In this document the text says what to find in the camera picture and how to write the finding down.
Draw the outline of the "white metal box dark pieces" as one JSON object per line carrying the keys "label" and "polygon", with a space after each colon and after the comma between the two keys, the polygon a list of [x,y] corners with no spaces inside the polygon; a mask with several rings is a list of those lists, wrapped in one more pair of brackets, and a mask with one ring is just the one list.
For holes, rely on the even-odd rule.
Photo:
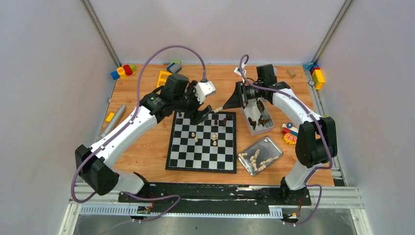
{"label": "white metal box dark pieces", "polygon": [[262,98],[250,99],[245,108],[240,108],[240,112],[251,136],[270,132],[275,127]]}

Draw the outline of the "black white chessboard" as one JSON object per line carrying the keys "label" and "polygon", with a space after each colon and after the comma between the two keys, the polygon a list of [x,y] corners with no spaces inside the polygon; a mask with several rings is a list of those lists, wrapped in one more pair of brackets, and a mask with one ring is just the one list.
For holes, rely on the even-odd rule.
{"label": "black white chessboard", "polygon": [[175,112],[165,168],[235,174],[236,144],[235,112],[211,113],[198,125]]}

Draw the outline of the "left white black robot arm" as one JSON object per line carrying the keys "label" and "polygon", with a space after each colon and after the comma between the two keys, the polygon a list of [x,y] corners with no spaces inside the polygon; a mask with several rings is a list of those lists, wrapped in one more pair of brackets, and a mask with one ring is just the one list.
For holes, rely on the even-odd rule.
{"label": "left white black robot arm", "polygon": [[214,94],[211,81],[198,82],[180,74],[168,76],[165,84],[145,95],[139,107],[119,126],[90,147],[80,145],[75,150],[78,175],[100,196],[112,190],[127,191],[138,202],[150,196],[144,177],[138,173],[113,170],[113,166],[142,134],[155,127],[165,117],[180,112],[197,125],[207,119],[211,106],[199,110],[205,99]]}

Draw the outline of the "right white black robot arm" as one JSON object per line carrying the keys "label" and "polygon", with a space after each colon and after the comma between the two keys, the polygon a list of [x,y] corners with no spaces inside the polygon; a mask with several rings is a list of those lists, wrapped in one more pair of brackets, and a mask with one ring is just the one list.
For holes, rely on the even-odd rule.
{"label": "right white black robot arm", "polygon": [[257,80],[250,82],[246,77],[245,63],[236,67],[242,81],[236,82],[231,97],[223,109],[245,108],[248,101],[263,98],[279,108],[298,129],[295,153],[297,161],[290,173],[282,179],[285,186],[279,197],[285,204],[292,204],[299,198],[299,189],[318,169],[332,167],[332,159],[337,155],[336,124],[331,117],[322,117],[308,108],[286,82],[278,82],[275,68],[271,64],[256,68]]}

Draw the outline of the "yellow triangular toy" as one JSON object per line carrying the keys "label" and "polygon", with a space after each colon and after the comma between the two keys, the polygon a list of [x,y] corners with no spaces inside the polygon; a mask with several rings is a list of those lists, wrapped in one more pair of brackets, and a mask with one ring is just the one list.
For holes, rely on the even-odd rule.
{"label": "yellow triangular toy", "polygon": [[164,86],[170,75],[172,75],[172,73],[167,71],[160,71],[156,87],[158,88],[160,86]]}

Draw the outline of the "small wooden block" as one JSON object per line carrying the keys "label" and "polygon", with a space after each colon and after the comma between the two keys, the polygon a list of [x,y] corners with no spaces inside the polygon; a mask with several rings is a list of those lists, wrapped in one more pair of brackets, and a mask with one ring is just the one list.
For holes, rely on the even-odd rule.
{"label": "small wooden block", "polygon": [[294,70],[292,70],[292,69],[288,69],[288,70],[287,70],[287,74],[289,75],[289,77],[290,77],[290,78],[294,78],[294,77],[296,77],[296,73],[295,73],[295,71],[294,71]]}

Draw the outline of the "red white blue toy car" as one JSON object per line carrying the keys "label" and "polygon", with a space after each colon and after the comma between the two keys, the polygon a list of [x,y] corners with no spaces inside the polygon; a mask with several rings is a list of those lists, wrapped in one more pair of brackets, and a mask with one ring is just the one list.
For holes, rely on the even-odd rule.
{"label": "red white blue toy car", "polygon": [[282,125],[282,133],[283,134],[291,134],[294,136],[298,136],[298,129],[293,125],[293,123],[288,122]]}

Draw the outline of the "silver metal tray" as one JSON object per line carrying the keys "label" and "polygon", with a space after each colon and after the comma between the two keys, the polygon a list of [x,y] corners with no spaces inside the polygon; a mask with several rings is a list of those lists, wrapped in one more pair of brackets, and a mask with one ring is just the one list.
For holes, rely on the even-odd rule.
{"label": "silver metal tray", "polygon": [[251,176],[264,171],[283,155],[283,150],[269,136],[239,153],[238,159]]}

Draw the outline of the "red cylinder block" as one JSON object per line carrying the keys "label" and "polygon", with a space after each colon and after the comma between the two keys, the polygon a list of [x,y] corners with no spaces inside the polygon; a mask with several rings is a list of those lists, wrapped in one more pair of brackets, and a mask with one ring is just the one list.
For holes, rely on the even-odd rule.
{"label": "red cylinder block", "polygon": [[131,66],[130,66],[130,65],[128,65],[128,64],[124,65],[124,66],[123,66],[123,69],[124,69],[125,74],[126,74],[127,76],[130,76],[130,75],[132,75],[132,74],[133,74],[133,70],[132,70],[132,68],[131,68]]}

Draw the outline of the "grey cylinder marker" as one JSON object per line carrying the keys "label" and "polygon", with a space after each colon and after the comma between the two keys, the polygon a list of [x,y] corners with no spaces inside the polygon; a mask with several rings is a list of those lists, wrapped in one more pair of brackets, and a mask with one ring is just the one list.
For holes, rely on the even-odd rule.
{"label": "grey cylinder marker", "polygon": [[108,122],[105,129],[97,136],[95,141],[99,141],[103,139],[104,137],[106,137],[117,126],[118,122],[120,121],[125,111],[126,111],[126,106],[121,105],[119,109],[117,110],[117,112],[115,113],[115,116],[113,117],[113,119],[110,122]]}

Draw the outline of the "yellow lego brick stack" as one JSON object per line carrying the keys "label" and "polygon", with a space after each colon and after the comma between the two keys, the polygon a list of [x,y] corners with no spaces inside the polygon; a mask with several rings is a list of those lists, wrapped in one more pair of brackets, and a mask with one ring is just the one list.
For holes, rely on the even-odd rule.
{"label": "yellow lego brick stack", "polygon": [[320,90],[325,84],[325,79],[322,74],[322,71],[320,69],[314,69],[311,75],[315,83],[315,89]]}

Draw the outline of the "yellow cylinder block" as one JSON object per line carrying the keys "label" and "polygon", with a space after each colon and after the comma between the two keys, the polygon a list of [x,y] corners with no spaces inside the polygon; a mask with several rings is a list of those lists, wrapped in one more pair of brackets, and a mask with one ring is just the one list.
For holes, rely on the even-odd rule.
{"label": "yellow cylinder block", "polygon": [[117,68],[117,74],[118,74],[119,78],[126,78],[127,77],[127,74],[126,74],[126,71],[125,71],[124,67],[118,67]]}

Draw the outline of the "small yellow block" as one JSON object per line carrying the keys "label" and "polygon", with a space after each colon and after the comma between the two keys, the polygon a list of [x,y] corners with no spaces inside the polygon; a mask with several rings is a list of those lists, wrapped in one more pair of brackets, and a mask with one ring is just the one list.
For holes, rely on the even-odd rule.
{"label": "small yellow block", "polygon": [[107,122],[110,122],[113,119],[114,116],[115,116],[115,113],[110,112],[105,120]]}

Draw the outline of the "blue cube block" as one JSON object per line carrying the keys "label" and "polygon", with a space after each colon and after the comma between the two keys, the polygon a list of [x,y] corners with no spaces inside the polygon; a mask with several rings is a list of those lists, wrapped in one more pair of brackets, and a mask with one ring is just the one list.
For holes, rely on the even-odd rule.
{"label": "blue cube block", "polygon": [[113,80],[117,80],[117,79],[120,78],[120,75],[117,71],[113,71],[113,72],[111,72],[111,77],[112,77]]}

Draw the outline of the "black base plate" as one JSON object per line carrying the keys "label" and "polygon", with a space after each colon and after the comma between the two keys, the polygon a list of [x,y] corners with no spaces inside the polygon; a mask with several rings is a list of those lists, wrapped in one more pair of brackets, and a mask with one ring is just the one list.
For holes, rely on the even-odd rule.
{"label": "black base plate", "polygon": [[171,209],[176,213],[265,214],[269,206],[298,208],[310,206],[309,191],[289,193],[280,186],[151,183],[138,193],[143,198],[171,196],[150,201],[153,212],[162,212],[181,197]]}

